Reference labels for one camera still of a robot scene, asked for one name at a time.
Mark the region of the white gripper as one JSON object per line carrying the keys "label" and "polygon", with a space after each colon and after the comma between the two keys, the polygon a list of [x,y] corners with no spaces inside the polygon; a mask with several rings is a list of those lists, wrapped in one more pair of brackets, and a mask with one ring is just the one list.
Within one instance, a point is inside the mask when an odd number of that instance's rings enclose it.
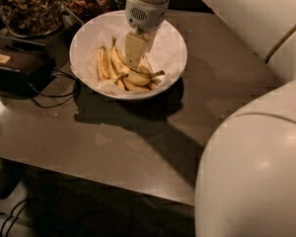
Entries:
{"label": "white gripper", "polygon": [[141,35],[129,32],[125,36],[125,62],[137,68],[143,52],[153,47],[156,32],[162,25],[169,0],[126,0],[125,18],[129,26],[144,32]]}

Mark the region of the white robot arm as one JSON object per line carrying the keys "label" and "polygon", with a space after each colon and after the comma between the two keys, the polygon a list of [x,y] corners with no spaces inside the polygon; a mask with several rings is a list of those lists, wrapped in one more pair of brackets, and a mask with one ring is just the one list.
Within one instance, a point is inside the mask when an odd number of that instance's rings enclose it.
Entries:
{"label": "white robot arm", "polygon": [[216,129],[198,167],[195,237],[296,237],[296,0],[202,0],[281,87]]}

